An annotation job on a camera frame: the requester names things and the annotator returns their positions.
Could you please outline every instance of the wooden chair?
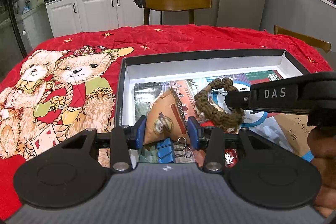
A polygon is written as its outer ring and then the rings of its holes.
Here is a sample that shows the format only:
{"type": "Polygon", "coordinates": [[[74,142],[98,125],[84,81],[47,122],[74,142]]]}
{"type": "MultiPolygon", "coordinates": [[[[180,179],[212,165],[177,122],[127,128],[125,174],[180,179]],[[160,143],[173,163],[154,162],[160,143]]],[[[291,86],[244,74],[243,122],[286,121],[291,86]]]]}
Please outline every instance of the wooden chair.
{"type": "Polygon", "coordinates": [[[150,10],[161,12],[189,12],[189,24],[195,24],[196,9],[211,8],[211,0],[135,0],[136,5],[144,8],[143,24],[149,25],[150,10]]]}
{"type": "Polygon", "coordinates": [[[274,25],[274,34],[283,34],[283,35],[289,35],[290,37],[295,37],[297,39],[304,41],[306,44],[312,47],[323,49],[325,52],[330,52],[331,49],[331,44],[329,42],[314,37],[309,37],[301,33],[292,32],[290,30],[281,28],[277,25],[274,25]]]}

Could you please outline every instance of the finger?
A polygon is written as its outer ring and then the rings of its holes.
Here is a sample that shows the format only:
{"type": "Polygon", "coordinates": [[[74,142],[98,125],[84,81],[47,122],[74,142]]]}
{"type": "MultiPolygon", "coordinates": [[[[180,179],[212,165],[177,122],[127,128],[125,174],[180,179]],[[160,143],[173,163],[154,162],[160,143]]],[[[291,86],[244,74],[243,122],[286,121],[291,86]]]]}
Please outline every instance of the finger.
{"type": "Polygon", "coordinates": [[[320,212],[320,214],[323,215],[324,217],[330,216],[331,213],[334,211],[332,209],[323,208],[323,207],[319,207],[319,206],[315,206],[315,209],[318,210],[320,212]]]}
{"type": "Polygon", "coordinates": [[[320,172],[322,184],[336,189],[336,160],[313,158],[311,163],[320,172]]]}
{"type": "Polygon", "coordinates": [[[316,197],[315,205],[335,210],[336,209],[336,189],[332,189],[332,188],[322,185],[319,191],[319,194],[316,197]]]}
{"type": "Polygon", "coordinates": [[[336,157],[336,128],[314,128],[308,135],[307,143],[315,157],[336,157]]]}

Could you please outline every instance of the cabinet door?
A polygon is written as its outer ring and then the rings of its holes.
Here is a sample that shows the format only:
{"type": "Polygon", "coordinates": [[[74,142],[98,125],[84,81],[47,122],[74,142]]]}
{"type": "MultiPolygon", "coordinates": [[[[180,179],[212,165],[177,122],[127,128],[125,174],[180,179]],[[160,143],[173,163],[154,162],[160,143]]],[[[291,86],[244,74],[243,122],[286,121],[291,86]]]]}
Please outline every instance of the cabinet door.
{"type": "Polygon", "coordinates": [[[60,0],[46,6],[54,37],[82,31],[76,0],[60,0]]]}
{"type": "MultiPolygon", "coordinates": [[[[143,25],[143,8],[139,8],[134,0],[117,1],[119,27],[143,25]]],[[[151,10],[149,24],[161,24],[161,12],[151,10]]]]}
{"type": "Polygon", "coordinates": [[[83,32],[117,29],[117,0],[77,0],[83,32]]]}

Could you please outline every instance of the teddy bear print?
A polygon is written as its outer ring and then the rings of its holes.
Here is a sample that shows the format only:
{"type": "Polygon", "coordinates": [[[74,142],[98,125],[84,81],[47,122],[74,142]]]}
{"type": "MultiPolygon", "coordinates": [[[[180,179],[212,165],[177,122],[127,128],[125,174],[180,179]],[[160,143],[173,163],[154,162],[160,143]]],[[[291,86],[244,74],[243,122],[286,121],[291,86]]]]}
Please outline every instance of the teddy bear print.
{"type": "Polygon", "coordinates": [[[22,64],[17,84],[0,93],[0,157],[3,159],[23,153],[26,141],[32,137],[27,126],[34,122],[33,109],[44,94],[55,61],[66,52],[35,51],[22,64]]]}
{"type": "Polygon", "coordinates": [[[115,105],[115,95],[102,76],[118,56],[133,48],[84,46],[71,50],[55,63],[52,82],[35,106],[32,155],[53,147],[86,128],[105,132],[115,105]]]}

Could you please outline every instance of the red bedspread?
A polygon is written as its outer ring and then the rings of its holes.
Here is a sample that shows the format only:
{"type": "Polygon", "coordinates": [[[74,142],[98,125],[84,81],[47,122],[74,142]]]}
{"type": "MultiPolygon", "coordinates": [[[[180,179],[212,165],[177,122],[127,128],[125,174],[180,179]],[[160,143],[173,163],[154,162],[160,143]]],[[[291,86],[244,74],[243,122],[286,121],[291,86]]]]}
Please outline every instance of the red bedspread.
{"type": "Polygon", "coordinates": [[[303,41],[236,28],[124,27],[40,44],[0,84],[0,218],[8,218],[21,206],[12,180],[26,159],[72,136],[81,126],[111,128],[122,56],[233,48],[286,49],[312,73],[331,70],[303,41]],[[105,116],[95,117],[100,105],[106,106],[101,109],[105,116]]]}

